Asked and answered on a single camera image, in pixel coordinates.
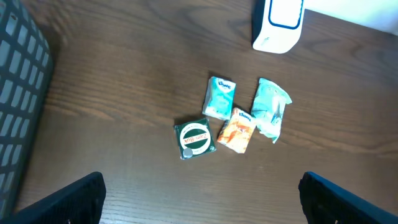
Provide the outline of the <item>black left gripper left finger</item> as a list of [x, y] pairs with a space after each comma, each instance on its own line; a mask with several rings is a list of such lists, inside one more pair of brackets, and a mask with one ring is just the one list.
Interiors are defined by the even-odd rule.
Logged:
[[92, 172], [1, 220], [2, 224], [98, 224], [106, 197], [100, 172]]

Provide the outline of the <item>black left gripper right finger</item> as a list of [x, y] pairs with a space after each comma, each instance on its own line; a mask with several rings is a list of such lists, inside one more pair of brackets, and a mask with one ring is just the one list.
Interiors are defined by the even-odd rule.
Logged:
[[306, 172], [298, 189], [309, 223], [397, 223], [393, 215], [314, 172]]

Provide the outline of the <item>orange tissue pack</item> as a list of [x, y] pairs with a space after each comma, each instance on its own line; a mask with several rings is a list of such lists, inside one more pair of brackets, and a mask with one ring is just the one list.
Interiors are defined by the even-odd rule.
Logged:
[[244, 154], [255, 128], [256, 124], [250, 114], [233, 108], [230, 119], [225, 122], [218, 135], [217, 142], [238, 154]]

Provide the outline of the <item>teal packet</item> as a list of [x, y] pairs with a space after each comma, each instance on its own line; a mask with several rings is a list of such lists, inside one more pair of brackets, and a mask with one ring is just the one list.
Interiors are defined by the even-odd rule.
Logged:
[[259, 132], [272, 139], [274, 144], [281, 133], [285, 106], [291, 103], [289, 94], [279, 85], [265, 78], [259, 79], [251, 116]]

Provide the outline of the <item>black round-logo packet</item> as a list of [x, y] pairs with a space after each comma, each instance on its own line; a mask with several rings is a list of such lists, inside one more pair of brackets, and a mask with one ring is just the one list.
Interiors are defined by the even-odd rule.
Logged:
[[201, 118], [174, 126], [181, 160], [216, 151], [208, 118]]

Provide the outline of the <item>green tissue pack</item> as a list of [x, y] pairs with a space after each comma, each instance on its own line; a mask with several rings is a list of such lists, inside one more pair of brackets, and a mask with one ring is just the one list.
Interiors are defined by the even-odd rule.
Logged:
[[236, 84], [219, 77], [208, 80], [202, 113], [221, 120], [231, 117]]

